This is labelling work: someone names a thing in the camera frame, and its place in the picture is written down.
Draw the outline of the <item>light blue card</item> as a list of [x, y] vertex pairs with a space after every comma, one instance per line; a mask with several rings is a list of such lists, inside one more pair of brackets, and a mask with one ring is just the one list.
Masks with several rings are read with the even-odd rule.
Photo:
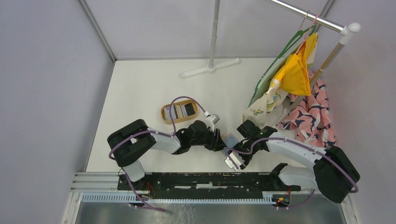
[[238, 139], [232, 134], [223, 135], [222, 139], [228, 148], [234, 148], [238, 143]]

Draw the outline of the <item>tan oval card holder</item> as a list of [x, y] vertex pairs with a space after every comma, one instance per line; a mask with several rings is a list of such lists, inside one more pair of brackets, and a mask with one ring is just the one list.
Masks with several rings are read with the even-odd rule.
[[198, 104], [188, 99], [175, 102], [172, 107], [164, 105], [161, 108], [161, 116], [166, 124], [171, 125], [171, 118], [173, 118], [174, 123], [195, 119], [198, 116], [198, 110]]

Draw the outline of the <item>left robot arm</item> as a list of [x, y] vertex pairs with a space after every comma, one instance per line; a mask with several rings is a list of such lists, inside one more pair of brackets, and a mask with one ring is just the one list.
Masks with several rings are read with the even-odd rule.
[[138, 119], [110, 134], [107, 143], [111, 149], [109, 158], [116, 161], [126, 173], [129, 177], [128, 183], [135, 190], [141, 190], [147, 184], [139, 159], [151, 149], [179, 155], [188, 152], [192, 146], [203, 146], [214, 152], [226, 147], [220, 130], [213, 131], [200, 120], [170, 134], [157, 131], [149, 127], [143, 119]]

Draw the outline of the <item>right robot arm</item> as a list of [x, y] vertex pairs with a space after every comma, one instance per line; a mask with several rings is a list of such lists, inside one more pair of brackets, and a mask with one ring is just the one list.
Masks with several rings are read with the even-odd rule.
[[260, 150], [283, 155], [301, 164], [279, 164], [270, 177], [270, 185], [282, 190], [287, 185], [318, 190], [334, 203], [341, 203], [350, 193], [357, 193], [360, 174], [344, 151], [337, 147], [315, 147], [290, 139], [275, 128], [265, 126], [260, 129], [252, 121], [246, 120], [237, 131], [244, 138], [234, 146], [245, 169], [253, 156]]

